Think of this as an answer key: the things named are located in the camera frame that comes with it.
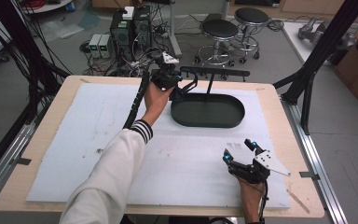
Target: gray floor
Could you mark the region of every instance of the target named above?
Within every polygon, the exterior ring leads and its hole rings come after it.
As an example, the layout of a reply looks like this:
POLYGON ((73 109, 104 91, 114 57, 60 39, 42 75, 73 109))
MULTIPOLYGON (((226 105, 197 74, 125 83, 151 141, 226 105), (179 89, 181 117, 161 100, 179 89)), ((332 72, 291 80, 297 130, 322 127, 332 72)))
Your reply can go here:
MULTIPOLYGON (((41 21, 63 20, 65 25, 78 24, 89 16, 86 7, 75 13, 56 10, 41 16, 41 21)), ((191 18, 177 21, 177 27, 191 18)), ((87 69, 87 60, 79 46, 93 34, 109 31, 110 20, 92 19, 89 28, 67 39, 48 42, 52 50, 74 74, 82 74, 87 69)), ((196 22, 187 22, 184 27, 198 27, 196 22)), ((289 40, 283 32, 263 29, 257 39, 261 43, 260 59, 250 58, 246 64, 237 63, 233 69, 251 72, 248 82, 274 83, 296 72, 302 62, 297 57, 289 40)), ((208 40, 202 35, 178 35, 177 39, 183 52, 178 65, 194 65, 196 50, 208 40)), ((236 59, 240 57, 233 51, 236 59)), ((229 77, 228 81, 241 81, 240 77, 229 77)), ((10 61, 0 62, 0 141, 27 104, 27 82, 16 65, 10 61)), ((287 87, 278 89, 285 92, 287 87)), ((358 223, 358 100, 334 74, 332 66, 323 66, 314 80, 310 110, 310 133, 318 149, 324 168, 330 178, 338 200, 349 223, 358 223)), ((58 213, 7 213, 0 212, 0 223, 57 223, 58 213)), ((138 217, 138 223, 154 223, 157 217, 138 217)), ((160 217, 157 223, 167 223, 160 217)), ((328 215, 317 219, 304 218, 267 218, 267 223, 331 223, 328 215)))

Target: stool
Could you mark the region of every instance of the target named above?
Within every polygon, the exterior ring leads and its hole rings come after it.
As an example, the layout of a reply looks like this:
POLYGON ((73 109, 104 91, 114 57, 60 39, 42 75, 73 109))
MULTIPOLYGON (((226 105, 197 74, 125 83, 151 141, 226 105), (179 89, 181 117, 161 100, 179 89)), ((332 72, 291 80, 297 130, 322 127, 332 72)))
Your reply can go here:
POLYGON ((207 64, 222 65, 228 63, 234 66, 234 61, 226 48, 220 47, 221 42, 229 41, 238 34, 236 25, 224 20, 209 20, 202 24, 202 34, 211 37, 214 40, 213 45, 202 47, 195 57, 195 62, 203 61, 202 66, 207 64))
POLYGON ((238 34, 236 38, 236 43, 231 43, 233 47, 245 51, 245 56, 240 58, 240 63, 246 62, 248 51, 252 50, 255 50, 254 58, 259 59, 259 43, 252 35, 255 29, 264 26, 269 21, 269 16, 259 9, 243 7, 235 11, 234 18, 244 26, 241 34, 238 34))

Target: black oval tray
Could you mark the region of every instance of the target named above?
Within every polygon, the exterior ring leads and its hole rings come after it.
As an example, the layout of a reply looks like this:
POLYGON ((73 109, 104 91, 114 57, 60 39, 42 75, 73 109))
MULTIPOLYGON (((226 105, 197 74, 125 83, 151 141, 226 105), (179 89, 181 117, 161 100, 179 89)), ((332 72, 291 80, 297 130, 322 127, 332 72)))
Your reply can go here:
POLYGON ((245 116, 240 100, 225 94, 188 93, 171 103, 172 118, 187 127, 233 128, 245 116))

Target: metal frame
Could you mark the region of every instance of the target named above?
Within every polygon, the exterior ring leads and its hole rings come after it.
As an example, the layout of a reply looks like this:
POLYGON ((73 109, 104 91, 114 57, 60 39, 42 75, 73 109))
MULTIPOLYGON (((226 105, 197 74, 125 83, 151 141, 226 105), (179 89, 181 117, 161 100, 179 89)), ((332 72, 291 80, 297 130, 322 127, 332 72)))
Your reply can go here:
POLYGON ((338 41, 347 33, 357 17, 358 0, 344 1, 304 65, 291 76, 273 84, 278 89, 292 82, 289 90, 282 95, 282 99, 291 105, 296 105, 298 97, 304 92, 301 127, 306 134, 310 134, 308 124, 313 80, 324 61, 334 51, 338 41))
POLYGON ((24 124, 0 160, 0 183, 5 179, 7 173, 17 163, 21 153, 28 145, 36 130, 35 118, 30 124, 24 124))
POLYGON ((348 223, 336 193, 334 192, 330 180, 328 179, 328 175, 324 169, 324 165, 322 164, 318 151, 313 144, 311 137, 301 127, 300 110, 297 105, 290 105, 287 103, 287 106, 290 111, 290 115, 292 116, 292 122, 295 124, 298 131, 298 137, 300 138, 303 147, 302 150, 307 156, 310 169, 313 174, 318 176, 318 179, 315 179, 314 181, 319 187, 320 193, 322 194, 321 196, 324 198, 324 203, 328 209, 330 217, 336 224, 348 223))

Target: black cable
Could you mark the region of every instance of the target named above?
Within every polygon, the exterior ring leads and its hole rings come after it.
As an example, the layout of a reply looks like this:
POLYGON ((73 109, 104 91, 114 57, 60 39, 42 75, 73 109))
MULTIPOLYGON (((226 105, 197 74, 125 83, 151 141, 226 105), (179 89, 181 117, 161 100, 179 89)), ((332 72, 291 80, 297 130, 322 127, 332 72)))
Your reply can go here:
POLYGON ((106 68, 106 70, 104 71, 104 73, 103 73, 103 76, 104 77, 106 77, 106 75, 107 75, 107 72, 109 72, 112 68, 113 68, 113 66, 115 65, 115 63, 116 63, 116 58, 109 64, 109 66, 106 68))
POLYGON ((157 224, 158 220, 159 220, 159 216, 156 218, 156 221, 154 221, 153 224, 157 224))
POLYGON ((280 32, 281 30, 283 30, 283 26, 283 21, 279 20, 273 20, 267 23, 267 27, 273 32, 280 32))
MULTIPOLYGON (((17 1, 15 1, 15 2, 11 1, 11 2, 13 3, 13 6, 17 8, 18 11, 23 11, 23 8, 20 6, 20 4, 19 4, 17 1)), ((28 13, 30 13, 30 12, 31 12, 31 13, 34 13, 34 9, 33 9, 33 8, 31 8, 31 11, 30 11, 29 8, 27 7, 26 10, 27 10, 28 13)), ((59 63, 66 69, 66 71, 67 71, 69 74, 72 75, 73 73, 65 66, 65 64, 61 61, 61 59, 60 59, 60 58, 54 53, 54 51, 48 46, 48 43, 47 43, 47 41, 46 41, 46 38, 45 38, 45 36, 43 35, 42 29, 41 29, 41 27, 40 27, 39 21, 36 20, 36 19, 33 19, 33 20, 32 20, 32 23, 30 23, 30 22, 28 22, 28 20, 27 20, 23 15, 22 15, 22 19, 23 19, 24 21, 26 21, 27 24, 29 24, 28 26, 26 26, 26 28, 28 29, 28 31, 30 32, 30 27, 31 27, 31 28, 34 30, 34 32, 36 33, 36 35, 42 40, 43 45, 45 46, 46 50, 48 51, 48 56, 49 56, 49 58, 50 58, 51 63, 56 66, 55 61, 54 61, 54 59, 53 59, 53 57, 52 57, 52 55, 54 55, 54 57, 56 58, 56 60, 58 60, 59 63)))
POLYGON ((199 21, 199 20, 197 20, 197 18, 195 18, 193 15, 188 15, 189 17, 191 17, 191 18, 193 18, 195 21, 197 21, 199 24, 201 24, 201 23, 203 23, 203 21, 199 21))
POLYGON ((310 20, 310 17, 308 17, 308 16, 299 16, 299 17, 297 17, 297 18, 295 18, 295 19, 287 19, 286 21, 297 21, 297 20, 299 20, 300 18, 306 18, 306 19, 310 20))
POLYGON ((162 13, 161 13, 161 8, 158 10, 159 13, 159 18, 161 19, 161 24, 164 22, 164 20, 162 19, 162 13))
POLYGON ((118 3, 117 0, 115 0, 115 2, 116 2, 116 4, 118 5, 118 7, 123 8, 123 7, 118 3))
POLYGON ((136 93, 135 99, 133 100, 130 114, 127 117, 126 122, 124 123, 123 129, 129 129, 132 126, 133 122, 135 121, 136 115, 138 114, 139 105, 141 104, 141 102, 144 98, 147 86, 149 85, 149 78, 150 78, 150 74, 147 70, 145 70, 142 73, 141 84, 139 85, 138 92, 136 93))
POLYGON ((90 43, 89 40, 84 41, 84 42, 80 45, 79 50, 80 50, 81 52, 84 52, 84 53, 91 53, 89 43, 90 43))
POLYGON ((269 199, 269 183, 267 182, 267 179, 264 179, 264 195, 261 198, 261 204, 260 204, 260 210, 258 212, 260 222, 264 223, 264 209, 266 208, 267 200, 269 199))
POLYGON ((202 35, 202 33, 176 33, 175 35, 189 35, 189 36, 196 36, 196 35, 202 35))
POLYGON ((151 15, 154 14, 154 16, 152 17, 152 21, 153 21, 153 20, 155 19, 155 17, 157 16, 158 11, 161 11, 161 9, 162 9, 163 7, 165 7, 165 6, 166 6, 166 5, 162 5, 162 7, 160 7, 159 4, 157 4, 157 7, 158 7, 158 8, 156 8, 156 10, 150 12, 151 15))
POLYGON ((158 48, 168 52, 170 48, 168 46, 166 46, 165 44, 163 44, 163 43, 159 43, 157 41, 158 36, 160 36, 160 35, 158 35, 158 34, 153 35, 153 39, 154 39, 155 43, 158 45, 158 48))

